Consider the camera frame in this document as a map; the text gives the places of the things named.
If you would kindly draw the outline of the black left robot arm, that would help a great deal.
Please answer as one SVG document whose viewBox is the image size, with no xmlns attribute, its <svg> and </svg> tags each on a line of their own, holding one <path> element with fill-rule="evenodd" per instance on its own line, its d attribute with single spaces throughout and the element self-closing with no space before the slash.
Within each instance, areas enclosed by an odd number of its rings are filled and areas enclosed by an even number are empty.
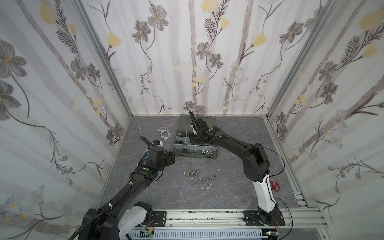
<svg viewBox="0 0 384 240">
<path fill-rule="evenodd" d="M 140 140 L 146 143 L 147 149 L 130 174 L 129 182 L 102 207 L 89 209 L 70 240 L 119 240 L 137 225 L 153 220 L 151 205 L 138 202 L 130 211 L 128 207 L 137 195 L 157 180 L 165 167 L 176 162 L 175 153 L 165 150 L 160 140 L 151 142 L 145 137 Z"/>
</svg>

